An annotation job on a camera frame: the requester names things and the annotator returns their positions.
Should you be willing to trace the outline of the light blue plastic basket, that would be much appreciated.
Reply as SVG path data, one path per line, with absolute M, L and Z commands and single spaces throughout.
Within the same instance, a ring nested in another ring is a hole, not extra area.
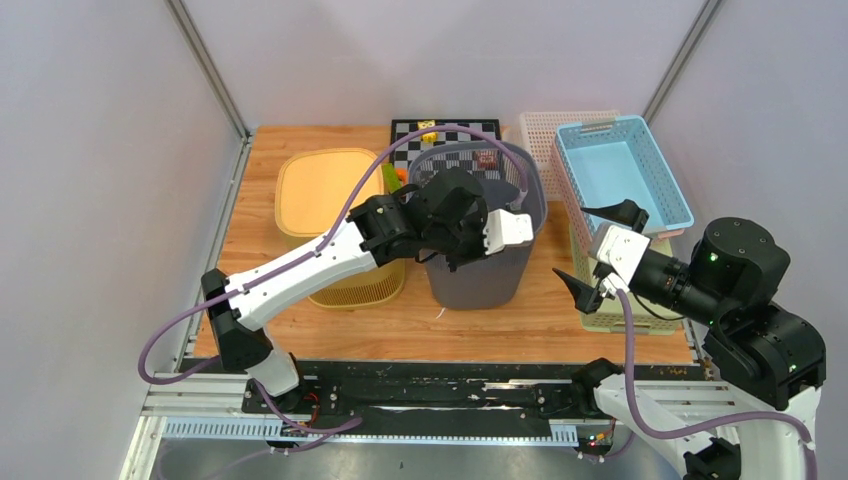
M 653 237 L 678 235 L 695 223 L 668 162 L 638 115 L 558 126 L 552 160 L 557 168 L 565 167 L 579 210 L 633 200 L 648 211 L 644 233 Z M 602 220 L 583 214 L 593 236 Z

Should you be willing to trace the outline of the large white plastic basket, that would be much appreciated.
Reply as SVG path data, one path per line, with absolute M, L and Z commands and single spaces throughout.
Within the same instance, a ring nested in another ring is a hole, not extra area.
M 550 164 L 556 128 L 564 124 L 602 121 L 619 114 L 618 110 L 523 112 L 507 121 L 503 138 L 531 155 L 543 186 L 551 189 L 556 186 L 556 174 Z

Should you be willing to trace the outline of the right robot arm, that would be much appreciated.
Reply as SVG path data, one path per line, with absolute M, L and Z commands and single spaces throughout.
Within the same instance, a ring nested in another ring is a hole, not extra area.
M 774 296 L 789 254 L 759 224 L 711 221 L 689 262 L 650 248 L 646 210 L 631 200 L 597 208 L 603 221 L 589 250 L 595 283 L 564 275 L 576 308 L 592 313 L 617 299 L 625 318 L 625 360 L 596 359 L 571 380 L 584 417 L 617 420 L 684 479 L 814 479 L 815 416 L 826 378 L 826 344 L 807 320 Z M 631 302 L 643 298 L 707 329 L 703 347 L 735 410 L 688 424 L 635 384 Z

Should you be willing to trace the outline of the grey and yellow laundry bin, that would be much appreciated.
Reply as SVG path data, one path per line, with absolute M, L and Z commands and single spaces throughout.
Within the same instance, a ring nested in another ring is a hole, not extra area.
M 483 141 L 460 142 L 436 146 L 419 155 L 410 164 L 408 179 L 425 185 L 437 172 L 459 167 L 473 175 L 481 184 L 489 209 L 506 208 L 520 191 L 521 180 L 528 180 L 527 194 L 519 209 L 532 217 L 534 235 L 538 236 L 547 217 L 547 202 L 536 164 L 521 147 L 508 143 L 519 162 L 515 166 L 501 151 Z M 499 153 L 497 170 L 479 170 L 472 153 L 493 149 Z M 508 303 L 515 295 L 528 265 L 534 245 L 507 248 L 503 252 L 448 270 L 441 255 L 425 264 L 431 292 L 443 307 L 453 310 L 491 309 Z

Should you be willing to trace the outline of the yellow slatted laundry bin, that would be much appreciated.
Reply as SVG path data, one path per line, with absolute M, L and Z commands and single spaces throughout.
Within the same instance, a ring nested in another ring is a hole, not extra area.
M 336 148 L 300 153 L 287 160 L 277 178 L 274 214 L 286 247 L 297 248 L 327 231 L 376 158 L 367 149 Z M 324 309 L 376 307 L 396 298 L 405 280 L 405 263 L 396 260 L 341 280 L 309 300 Z

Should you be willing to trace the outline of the pink plastic basket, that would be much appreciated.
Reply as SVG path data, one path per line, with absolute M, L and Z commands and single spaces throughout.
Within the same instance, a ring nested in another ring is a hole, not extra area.
M 571 229 L 576 237 L 574 243 L 578 246 L 580 253 L 587 253 L 592 243 L 592 235 L 583 212 L 579 210 L 576 192 L 564 166 L 557 168 L 557 180 L 562 190 L 562 197 L 569 216 Z

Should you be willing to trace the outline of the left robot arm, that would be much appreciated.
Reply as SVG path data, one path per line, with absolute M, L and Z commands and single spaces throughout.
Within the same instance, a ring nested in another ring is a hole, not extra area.
M 307 389 L 292 355 L 266 334 L 270 320 L 319 290 L 396 260 L 442 255 L 456 270 L 499 253 L 504 213 L 489 207 L 472 174 L 454 167 L 423 186 L 369 197 L 329 231 L 264 265 L 230 275 L 207 271 L 201 288 L 221 366 L 257 379 L 279 411 L 298 411 Z

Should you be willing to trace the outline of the green plastic basket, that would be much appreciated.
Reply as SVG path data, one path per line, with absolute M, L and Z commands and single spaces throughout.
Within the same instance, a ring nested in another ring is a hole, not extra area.
M 593 276 L 596 262 L 581 250 L 573 227 L 569 227 L 569 235 L 574 276 L 578 280 L 593 286 L 596 283 Z M 665 307 L 649 302 L 643 297 L 640 297 L 641 302 L 638 302 L 631 293 L 628 294 L 628 299 L 631 304 L 634 328 L 637 334 L 671 335 L 682 324 L 681 317 Z M 625 318 L 621 304 L 617 299 L 605 300 L 595 313 L 579 313 L 579 318 L 582 327 L 590 332 L 625 332 Z

